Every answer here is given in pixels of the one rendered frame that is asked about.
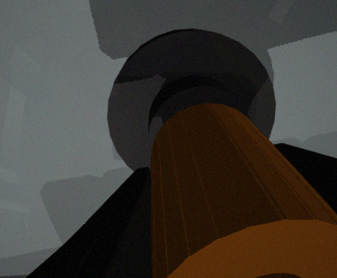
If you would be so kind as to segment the orange knob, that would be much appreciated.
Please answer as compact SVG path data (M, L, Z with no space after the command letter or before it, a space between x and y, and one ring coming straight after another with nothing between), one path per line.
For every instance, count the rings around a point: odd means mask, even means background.
M152 278L337 278L337 214L237 109L193 105L151 147Z

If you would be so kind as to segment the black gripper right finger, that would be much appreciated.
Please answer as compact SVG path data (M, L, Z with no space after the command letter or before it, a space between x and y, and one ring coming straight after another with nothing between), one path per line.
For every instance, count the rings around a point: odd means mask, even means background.
M274 146L337 214L337 158L285 143Z

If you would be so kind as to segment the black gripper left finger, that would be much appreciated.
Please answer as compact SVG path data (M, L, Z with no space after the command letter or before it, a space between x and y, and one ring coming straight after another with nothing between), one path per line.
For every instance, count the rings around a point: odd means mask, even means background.
M138 168L26 278L152 278L151 173Z

